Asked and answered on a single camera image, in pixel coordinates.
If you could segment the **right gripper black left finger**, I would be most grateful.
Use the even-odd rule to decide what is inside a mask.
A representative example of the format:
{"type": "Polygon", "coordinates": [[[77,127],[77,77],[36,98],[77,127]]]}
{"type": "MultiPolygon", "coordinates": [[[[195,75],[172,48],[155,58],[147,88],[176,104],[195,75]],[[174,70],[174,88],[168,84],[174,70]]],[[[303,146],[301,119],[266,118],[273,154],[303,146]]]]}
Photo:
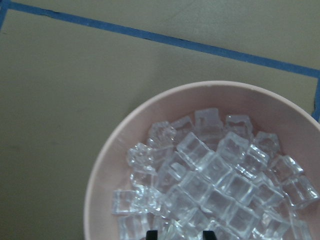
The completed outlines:
{"type": "Polygon", "coordinates": [[[145,240],[158,240],[158,231],[148,230],[146,232],[145,240]]]}

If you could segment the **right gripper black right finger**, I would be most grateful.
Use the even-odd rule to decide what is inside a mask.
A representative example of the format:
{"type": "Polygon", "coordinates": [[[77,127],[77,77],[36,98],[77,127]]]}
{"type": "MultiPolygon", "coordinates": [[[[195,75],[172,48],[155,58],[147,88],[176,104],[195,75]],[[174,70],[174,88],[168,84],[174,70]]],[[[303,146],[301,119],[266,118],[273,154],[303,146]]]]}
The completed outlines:
{"type": "Polygon", "coordinates": [[[204,230],[202,232],[202,239],[203,240],[217,240],[216,234],[212,230],[204,230]]]}

